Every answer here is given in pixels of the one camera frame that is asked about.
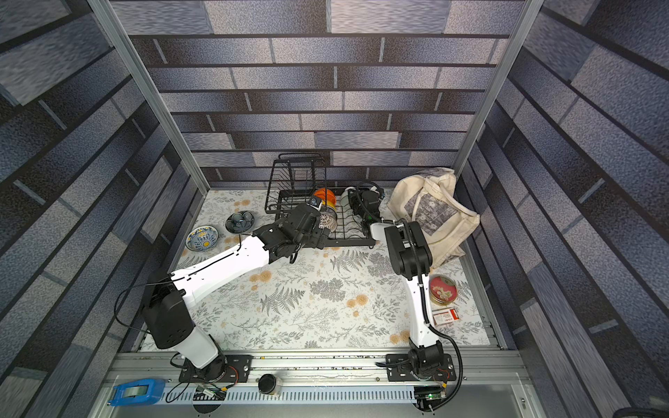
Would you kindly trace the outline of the white lattice pattern bowl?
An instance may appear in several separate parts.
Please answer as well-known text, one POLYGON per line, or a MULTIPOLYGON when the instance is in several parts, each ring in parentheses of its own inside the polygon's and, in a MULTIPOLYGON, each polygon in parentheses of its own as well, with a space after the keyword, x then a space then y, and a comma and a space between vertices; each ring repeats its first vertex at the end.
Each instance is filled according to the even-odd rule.
POLYGON ((331 233, 336 231, 338 226, 337 222, 337 213, 331 208, 327 208, 325 211, 321 212, 320 218, 320 229, 327 229, 331 233))

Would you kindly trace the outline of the dark grey-blue ceramic bowl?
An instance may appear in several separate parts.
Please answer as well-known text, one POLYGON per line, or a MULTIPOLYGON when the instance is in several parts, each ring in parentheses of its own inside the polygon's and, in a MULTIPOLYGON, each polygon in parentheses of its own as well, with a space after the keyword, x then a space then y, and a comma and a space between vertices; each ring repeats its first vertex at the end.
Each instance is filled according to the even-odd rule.
POLYGON ((234 212, 225 222, 228 233, 242 234, 251 230, 255 223, 254 214, 250 211, 234 212))

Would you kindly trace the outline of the orange plastic bowl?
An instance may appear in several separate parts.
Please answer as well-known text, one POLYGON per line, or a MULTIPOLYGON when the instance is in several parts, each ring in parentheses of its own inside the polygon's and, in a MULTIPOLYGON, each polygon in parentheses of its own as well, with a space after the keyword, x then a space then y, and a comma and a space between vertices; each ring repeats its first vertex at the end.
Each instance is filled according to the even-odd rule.
POLYGON ((328 205, 334 206, 336 204, 336 195, 331 189, 320 188, 314 192, 314 195, 321 200, 324 200, 328 205))

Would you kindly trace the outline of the black wire dish rack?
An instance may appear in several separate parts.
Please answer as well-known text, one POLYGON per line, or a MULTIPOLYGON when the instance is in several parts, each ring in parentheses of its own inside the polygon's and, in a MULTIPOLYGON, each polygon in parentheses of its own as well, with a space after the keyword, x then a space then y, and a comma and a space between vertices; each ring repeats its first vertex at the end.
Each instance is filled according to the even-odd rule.
POLYGON ((329 179, 333 172, 320 153, 279 154, 270 171, 265 212, 280 219, 298 205, 310 204, 320 212, 317 225, 328 235, 326 247, 373 248, 375 240, 349 203, 355 188, 339 187, 329 179))

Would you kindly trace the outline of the pale green ceramic bowl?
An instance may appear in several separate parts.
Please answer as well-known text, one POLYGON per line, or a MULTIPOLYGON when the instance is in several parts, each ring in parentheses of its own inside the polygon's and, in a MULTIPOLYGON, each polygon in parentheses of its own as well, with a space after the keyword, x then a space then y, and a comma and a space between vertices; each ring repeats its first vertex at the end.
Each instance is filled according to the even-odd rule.
POLYGON ((341 206, 341 210, 343 212, 352 212, 352 206, 351 206, 351 198, 352 198, 353 190, 345 190, 343 194, 340 196, 339 202, 341 206))

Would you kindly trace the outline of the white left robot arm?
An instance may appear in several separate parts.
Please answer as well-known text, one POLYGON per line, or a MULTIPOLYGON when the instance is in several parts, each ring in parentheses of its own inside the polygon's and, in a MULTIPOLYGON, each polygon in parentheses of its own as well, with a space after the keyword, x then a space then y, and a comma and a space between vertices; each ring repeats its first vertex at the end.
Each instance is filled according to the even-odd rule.
POLYGON ((274 223, 257 228, 237 246, 159 280, 141 311, 156 346, 177 351, 200 370, 221 362, 223 353, 195 324, 191 312, 209 294, 246 273, 282 258, 294 261, 303 248, 323 249, 328 239, 321 227, 325 206, 313 196, 274 223))

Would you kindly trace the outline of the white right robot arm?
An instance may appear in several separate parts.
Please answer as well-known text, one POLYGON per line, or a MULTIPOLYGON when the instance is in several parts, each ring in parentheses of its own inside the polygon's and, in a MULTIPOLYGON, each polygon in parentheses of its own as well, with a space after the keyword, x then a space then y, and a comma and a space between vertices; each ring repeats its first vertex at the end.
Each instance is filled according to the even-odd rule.
POLYGON ((441 374, 445 381, 461 381, 463 360, 455 340, 439 331, 430 313, 428 288, 432 254, 416 221, 383 219, 380 204, 384 192, 374 182, 362 182, 345 190, 352 212, 361 218, 365 231, 383 242, 395 274, 404 277, 409 303, 409 353, 401 361, 378 364, 429 380, 441 374))

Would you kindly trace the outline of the beige canvas tote bag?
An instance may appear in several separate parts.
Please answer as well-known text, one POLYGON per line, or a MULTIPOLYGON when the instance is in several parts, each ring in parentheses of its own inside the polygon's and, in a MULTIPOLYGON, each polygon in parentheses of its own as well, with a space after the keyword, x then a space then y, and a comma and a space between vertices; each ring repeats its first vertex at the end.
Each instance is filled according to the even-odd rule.
POLYGON ((434 269, 464 256, 461 244, 480 225, 480 215, 455 199, 455 188, 453 170, 432 167, 400 180, 388 203, 395 218, 419 224, 434 269))

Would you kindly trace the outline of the blue yellow patterned bowl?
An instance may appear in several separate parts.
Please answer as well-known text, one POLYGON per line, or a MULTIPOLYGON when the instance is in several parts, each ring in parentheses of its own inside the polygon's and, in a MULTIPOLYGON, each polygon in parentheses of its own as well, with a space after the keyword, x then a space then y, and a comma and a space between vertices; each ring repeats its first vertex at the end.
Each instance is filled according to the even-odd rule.
POLYGON ((213 226, 198 226, 186 238, 186 248, 194 253, 213 248, 218 241, 218 230, 213 226))

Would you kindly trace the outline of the floral patterned table mat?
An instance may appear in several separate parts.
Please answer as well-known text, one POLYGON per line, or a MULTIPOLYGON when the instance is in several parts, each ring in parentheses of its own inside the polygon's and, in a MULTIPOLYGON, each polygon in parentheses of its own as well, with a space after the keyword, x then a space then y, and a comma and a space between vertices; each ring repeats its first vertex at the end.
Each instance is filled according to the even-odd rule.
MULTIPOLYGON (((233 212, 253 211, 257 226, 274 221, 264 211, 261 190, 210 191, 200 204, 195 227, 214 226, 214 249, 184 249, 177 268, 202 262, 238 246, 225 229, 233 212)), ((455 283, 452 304, 459 320, 438 327, 459 346, 489 346, 491 326, 479 313, 461 259, 430 271, 455 283)), ((409 302, 404 278, 394 274, 387 248, 306 249, 297 261, 281 259, 242 275, 209 294, 191 317, 224 351, 317 348, 406 348, 409 302)))

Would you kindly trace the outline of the red gold round tin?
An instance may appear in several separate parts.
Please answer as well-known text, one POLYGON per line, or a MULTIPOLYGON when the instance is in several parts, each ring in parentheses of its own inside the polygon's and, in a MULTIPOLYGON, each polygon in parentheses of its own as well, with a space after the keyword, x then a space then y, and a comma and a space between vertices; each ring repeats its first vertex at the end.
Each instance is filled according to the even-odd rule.
POLYGON ((434 275, 429 280, 430 300, 440 306, 448 306, 458 297, 456 282, 442 275, 434 275))

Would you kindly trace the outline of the small red white box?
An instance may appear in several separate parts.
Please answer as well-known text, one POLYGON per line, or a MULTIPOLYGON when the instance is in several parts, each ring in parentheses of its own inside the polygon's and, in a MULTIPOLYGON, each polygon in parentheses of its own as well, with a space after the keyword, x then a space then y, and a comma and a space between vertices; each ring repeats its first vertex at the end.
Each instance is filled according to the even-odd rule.
POLYGON ((455 308, 445 308, 432 313, 433 322, 437 327, 460 320, 455 308))

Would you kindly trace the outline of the black round knob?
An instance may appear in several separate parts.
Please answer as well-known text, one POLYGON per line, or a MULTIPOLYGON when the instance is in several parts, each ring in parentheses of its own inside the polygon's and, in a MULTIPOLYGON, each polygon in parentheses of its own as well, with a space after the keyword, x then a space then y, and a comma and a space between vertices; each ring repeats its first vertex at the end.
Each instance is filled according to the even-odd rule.
POLYGON ((280 379, 274 374, 263 374, 258 380, 259 392, 263 395, 274 396, 280 387, 280 379))

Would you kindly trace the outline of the green circuit board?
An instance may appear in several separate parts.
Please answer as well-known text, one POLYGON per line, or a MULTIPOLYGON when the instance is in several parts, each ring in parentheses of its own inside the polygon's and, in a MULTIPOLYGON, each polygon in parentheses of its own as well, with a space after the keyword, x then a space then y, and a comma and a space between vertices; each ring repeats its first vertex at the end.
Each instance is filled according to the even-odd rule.
POLYGON ((442 387, 428 386, 415 387, 414 398, 417 403, 421 402, 439 402, 446 397, 446 393, 442 387))

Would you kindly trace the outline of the blue tape dispenser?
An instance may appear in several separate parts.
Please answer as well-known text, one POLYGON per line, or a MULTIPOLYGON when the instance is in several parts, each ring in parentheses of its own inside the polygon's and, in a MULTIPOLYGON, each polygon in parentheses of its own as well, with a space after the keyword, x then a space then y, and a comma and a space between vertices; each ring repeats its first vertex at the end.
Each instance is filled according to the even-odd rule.
POLYGON ((141 379, 117 385, 107 401, 111 407, 150 406, 157 403, 165 390, 163 379, 141 379))

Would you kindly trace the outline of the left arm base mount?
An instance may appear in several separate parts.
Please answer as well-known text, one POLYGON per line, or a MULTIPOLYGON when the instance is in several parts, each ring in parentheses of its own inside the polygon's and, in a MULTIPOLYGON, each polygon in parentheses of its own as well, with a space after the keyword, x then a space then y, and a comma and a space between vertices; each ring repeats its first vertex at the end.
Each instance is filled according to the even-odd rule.
POLYGON ((203 369, 183 358, 176 365, 180 383, 245 383, 251 369, 252 355, 219 355, 203 369))

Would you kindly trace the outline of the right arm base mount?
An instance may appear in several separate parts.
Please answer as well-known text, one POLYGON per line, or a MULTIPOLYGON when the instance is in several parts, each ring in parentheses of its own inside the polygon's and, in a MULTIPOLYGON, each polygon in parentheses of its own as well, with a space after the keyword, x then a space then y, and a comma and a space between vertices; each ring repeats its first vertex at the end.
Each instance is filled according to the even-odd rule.
POLYGON ((420 364, 411 360, 409 355, 388 354, 385 364, 390 365, 384 370, 389 382, 455 382, 458 379, 452 356, 445 354, 439 364, 420 364))

